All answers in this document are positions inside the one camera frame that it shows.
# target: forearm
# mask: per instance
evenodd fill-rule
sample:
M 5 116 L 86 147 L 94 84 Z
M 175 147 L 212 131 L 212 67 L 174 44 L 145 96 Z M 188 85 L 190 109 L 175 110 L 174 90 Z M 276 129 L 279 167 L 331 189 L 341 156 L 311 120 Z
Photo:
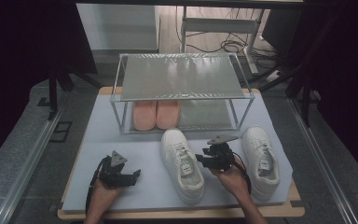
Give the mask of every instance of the forearm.
M 249 224 L 264 224 L 267 223 L 266 219 L 258 211 L 252 197 L 249 194 L 241 193 L 235 195 L 238 203 L 241 206 L 243 213 L 245 214 L 246 221 Z
M 103 213 L 100 212 L 92 212 L 87 213 L 86 219 L 84 219 L 84 224 L 97 224 L 100 222 Z

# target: pink sandal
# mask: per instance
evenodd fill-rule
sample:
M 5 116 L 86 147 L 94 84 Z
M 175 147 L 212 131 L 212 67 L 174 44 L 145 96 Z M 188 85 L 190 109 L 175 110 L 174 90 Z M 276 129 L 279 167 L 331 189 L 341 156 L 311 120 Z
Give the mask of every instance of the pink sandal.
M 160 129 L 167 130 L 176 127 L 179 115 L 178 101 L 158 101 L 156 124 Z
M 148 131 L 156 125 L 157 101 L 137 101 L 133 104 L 132 122 L 138 131 Z

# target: hand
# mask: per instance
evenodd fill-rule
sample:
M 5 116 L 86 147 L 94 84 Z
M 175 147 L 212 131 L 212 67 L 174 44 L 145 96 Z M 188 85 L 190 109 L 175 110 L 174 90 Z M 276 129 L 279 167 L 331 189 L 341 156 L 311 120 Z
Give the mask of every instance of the hand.
M 98 223 L 103 213 L 112 206 L 122 190 L 123 188 L 108 189 L 100 179 L 97 179 L 84 223 Z
M 235 161 L 237 164 L 246 168 L 242 165 L 241 160 L 236 157 Z M 241 171 L 231 166 L 227 171 L 221 172 L 219 170 L 210 169 L 212 174 L 219 178 L 223 186 L 237 199 L 240 207 L 245 214 L 247 223 L 249 224 L 267 224 L 266 219 L 258 211 L 251 195 L 248 191 L 248 184 L 246 183 L 245 177 L 243 177 Z
M 237 164 L 246 168 L 242 165 L 241 160 L 238 157 L 235 157 Z M 241 171 L 235 167 L 231 166 L 227 171 L 222 172 L 215 169 L 210 169 L 212 174 L 219 178 L 222 185 L 226 188 L 228 192 L 233 194 L 236 198 L 240 196 L 250 196 L 248 193 L 248 184 L 246 183 L 245 178 L 243 177 Z

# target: metal frame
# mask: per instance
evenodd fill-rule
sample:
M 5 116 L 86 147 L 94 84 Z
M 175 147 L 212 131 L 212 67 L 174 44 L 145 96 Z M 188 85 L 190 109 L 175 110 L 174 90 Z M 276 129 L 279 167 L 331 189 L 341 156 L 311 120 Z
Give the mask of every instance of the metal frame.
M 232 98 L 216 98 L 216 99 L 210 99 L 210 98 L 186 98 L 186 99 L 179 99 L 179 100 L 228 100 L 229 101 L 229 105 L 231 108 L 231 111 L 230 111 L 230 115 L 232 115 L 232 119 L 234 120 L 233 122 L 235 123 L 235 126 L 232 126 L 231 128 L 213 128 L 213 129 L 203 129 L 204 131 L 232 131 L 232 130 L 238 130 L 241 128 L 249 110 L 250 110 L 250 107 L 255 99 L 255 95 L 254 93 L 252 92 L 252 89 L 250 88 L 249 86 L 249 83 L 248 81 L 246 80 L 246 77 L 245 77 L 245 74 L 244 74 L 244 71 L 241 67 L 241 63 L 240 63 L 240 60 L 238 59 L 238 56 L 237 54 L 235 53 L 203 53 L 205 55 L 227 55 L 228 58 L 230 59 L 231 61 L 231 64 L 235 67 L 235 66 L 238 66 L 238 69 L 239 69 L 239 72 L 236 72 L 237 73 L 237 76 L 239 74 L 241 74 L 243 80 L 244 80 L 244 85 L 242 86 L 242 89 L 243 90 L 247 90 L 248 92 L 245 93 L 245 96 L 243 97 L 232 97 Z M 117 90 L 117 88 L 121 88 L 118 84 L 117 84 L 117 81 L 119 80 L 119 76 L 120 74 L 125 74 L 126 73 L 126 68 L 127 68 L 127 60 L 128 60 L 128 56 L 130 54 L 120 54 L 120 57 L 119 57 L 119 62 L 118 62 L 118 67 L 117 67 L 117 72 L 116 72 L 116 78 L 115 78 L 115 84 L 114 84 L 114 87 L 112 89 L 112 93 L 111 93 L 111 97 L 110 97 L 110 103 L 111 103 L 111 106 L 113 107 L 113 111 L 114 111 L 114 114 L 115 114 L 115 118 L 117 120 L 117 126 L 119 128 L 119 131 L 120 133 L 160 133 L 161 130 L 150 130 L 150 131 L 147 131 L 147 132 L 140 132 L 140 131 L 136 131 L 136 130 L 132 130 L 131 128 L 129 128 L 128 126 L 128 123 L 126 123 L 126 119 L 131 116 L 131 104 L 134 102 L 134 101 L 128 101 L 128 100 L 125 100 L 125 101 L 121 101 L 121 98 L 119 97 L 119 95 L 121 94 L 121 92 L 119 92 Z M 235 109 L 233 103 L 232 103 L 232 100 L 249 100 L 249 104 L 246 106 L 245 110 L 243 111 L 243 114 L 241 115 L 240 117 L 240 113 L 238 113 L 238 110 Z M 198 131 L 199 129 L 192 129 L 192 128 L 184 128 L 182 127 L 184 130 L 186 131 Z
M 255 21 L 252 20 L 232 20 L 232 19 L 206 19 L 206 18 L 188 18 L 187 7 L 183 7 L 182 17 L 182 45 L 181 53 L 186 52 L 186 32 L 210 32 L 210 33 L 237 33 L 250 34 L 248 46 L 244 49 L 246 61 L 249 64 L 252 75 L 257 76 L 258 70 L 252 56 L 252 49 L 263 18 L 264 9 Z

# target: gray floor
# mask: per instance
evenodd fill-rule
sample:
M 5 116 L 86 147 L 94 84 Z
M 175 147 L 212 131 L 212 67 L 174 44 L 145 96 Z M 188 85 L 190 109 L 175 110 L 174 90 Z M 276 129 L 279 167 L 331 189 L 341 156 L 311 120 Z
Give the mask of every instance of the gray floor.
M 113 85 L 115 60 L 95 56 L 99 75 L 93 78 L 105 86 Z M 61 198 L 76 153 L 80 147 L 82 136 L 86 130 L 90 113 L 98 94 L 98 90 L 82 79 L 72 76 L 75 89 L 69 93 L 69 103 L 63 106 L 58 127 L 64 129 L 71 123 L 68 135 L 56 132 L 38 163 L 26 190 L 14 210 L 10 223 L 71 223 L 57 217 L 57 209 L 62 206 Z M 251 83 L 257 88 L 263 79 Z M 337 208 L 334 194 L 331 193 L 315 160 L 309 142 L 301 132 L 295 114 L 284 89 L 288 82 L 282 83 L 263 93 L 263 99 L 272 119 L 276 133 L 279 135 L 283 149 L 291 162 L 293 178 L 306 208 L 303 217 L 270 217 L 270 223 L 345 223 Z M 13 132 L 0 150 L 0 205 L 7 196 L 21 166 L 30 153 L 37 136 L 43 129 L 48 117 L 48 106 L 38 106 L 42 98 L 48 98 L 48 83 L 42 82 L 33 87 L 30 102 Z M 310 130 L 317 140 L 319 149 L 325 156 L 335 178 L 343 188 L 345 195 L 358 218 L 358 164 L 351 153 L 343 146 L 319 114 L 316 104 L 310 107 Z M 134 223 L 140 221 L 118 221 L 118 223 Z M 233 220 L 189 220 L 191 223 L 233 222 L 242 223 L 243 219 Z

